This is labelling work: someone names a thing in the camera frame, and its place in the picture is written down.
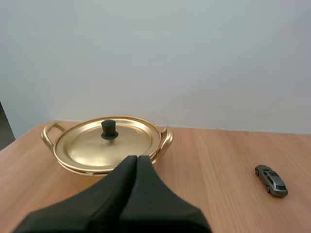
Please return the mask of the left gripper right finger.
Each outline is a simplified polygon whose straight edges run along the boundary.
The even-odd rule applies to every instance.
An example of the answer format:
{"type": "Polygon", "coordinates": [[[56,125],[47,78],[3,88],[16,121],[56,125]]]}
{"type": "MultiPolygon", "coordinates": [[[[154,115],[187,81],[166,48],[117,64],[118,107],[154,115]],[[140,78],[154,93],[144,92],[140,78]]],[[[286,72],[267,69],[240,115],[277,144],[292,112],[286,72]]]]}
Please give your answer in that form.
{"type": "Polygon", "coordinates": [[[149,156],[137,160],[136,179],[120,215],[123,233],[209,233],[202,211],[170,190],[149,156]]]}

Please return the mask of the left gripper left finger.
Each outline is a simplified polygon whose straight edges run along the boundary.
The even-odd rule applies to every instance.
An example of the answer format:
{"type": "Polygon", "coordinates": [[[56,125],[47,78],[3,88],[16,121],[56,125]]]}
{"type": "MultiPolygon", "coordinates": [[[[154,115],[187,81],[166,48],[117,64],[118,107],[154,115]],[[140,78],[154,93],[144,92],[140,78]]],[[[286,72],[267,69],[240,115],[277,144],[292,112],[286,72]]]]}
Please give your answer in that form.
{"type": "Polygon", "coordinates": [[[16,233],[103,233],[116,230],[132,191],[136,156],[126,157],[106,177],[86,190],[28,214],[16,233]]]}

